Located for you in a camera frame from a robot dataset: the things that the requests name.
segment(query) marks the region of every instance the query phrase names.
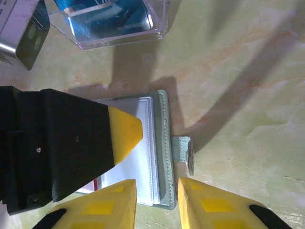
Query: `marble surface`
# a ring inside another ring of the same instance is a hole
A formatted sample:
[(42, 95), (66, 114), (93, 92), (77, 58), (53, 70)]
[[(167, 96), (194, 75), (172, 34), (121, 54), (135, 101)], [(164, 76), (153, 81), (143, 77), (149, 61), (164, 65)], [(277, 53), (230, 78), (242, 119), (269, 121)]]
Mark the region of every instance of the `marble surface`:
[[(173, 0), (162, 40), (80, 51), (51, 28), (30, 72), (0, 84), (90, 99), (165, 89), (173, 135), (189, 135), (194, 178), (262, 202), (305, 228), (305, 1)], [(46, 207), (0, 228), (31, 228)], [(179, 210), (137, 207), (137, 229), (176, 229)]]

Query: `clear plastic box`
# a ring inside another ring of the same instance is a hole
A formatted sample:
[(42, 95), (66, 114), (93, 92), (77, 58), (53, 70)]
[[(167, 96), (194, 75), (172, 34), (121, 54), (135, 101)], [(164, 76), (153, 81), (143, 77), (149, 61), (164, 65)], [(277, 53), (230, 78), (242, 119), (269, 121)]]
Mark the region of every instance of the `clear plastic box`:
[(82, 50), (160, 39), (166, 0), (46, 0), (50, 22)]

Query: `yellow marble tabletop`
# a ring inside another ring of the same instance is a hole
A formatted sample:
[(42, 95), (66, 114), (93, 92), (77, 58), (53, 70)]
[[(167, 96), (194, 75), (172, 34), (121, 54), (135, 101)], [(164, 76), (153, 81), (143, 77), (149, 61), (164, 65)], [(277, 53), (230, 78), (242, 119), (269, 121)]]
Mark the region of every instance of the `yellow marble tabletop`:
[[(305, 0), (172, 0), (162, 40), (81, 51), (55, 28), (31, 71), (0, 84), (90, 99), (165, 89), (172, 135), (189, 135), (194, 178), (262, 202), (305, 228)], [(9, 217), (31, 228), (50, 209)], [(137, 229), (180, 228), (179, 210), (137, 207)]]

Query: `silver metal part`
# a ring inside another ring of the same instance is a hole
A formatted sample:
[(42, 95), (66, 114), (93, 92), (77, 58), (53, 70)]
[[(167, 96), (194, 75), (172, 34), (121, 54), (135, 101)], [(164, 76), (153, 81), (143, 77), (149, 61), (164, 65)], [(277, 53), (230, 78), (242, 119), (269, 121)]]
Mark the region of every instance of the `silver metal part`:
[(50, 22), (42, 0), (0, 0), (0, 61), (32, 68)]

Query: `table surface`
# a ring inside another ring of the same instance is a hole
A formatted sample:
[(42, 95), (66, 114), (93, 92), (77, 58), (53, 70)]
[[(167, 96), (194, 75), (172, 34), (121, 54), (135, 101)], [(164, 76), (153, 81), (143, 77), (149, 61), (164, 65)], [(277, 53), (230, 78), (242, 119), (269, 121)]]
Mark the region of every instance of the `table surface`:
[[(0, 85), (89, 99), (165, 89), (195, 179), (305, 228), (304, 12), (304, 0), (173, 0), (164, 39), (87, 51), (52, 27), (31, 71), (0, 63)], [(1, 206), (0, 228), (31, 228), (51, 205), (12, 217)], [(137, 229), (180, 224), (178, 208), (137, 207)]]

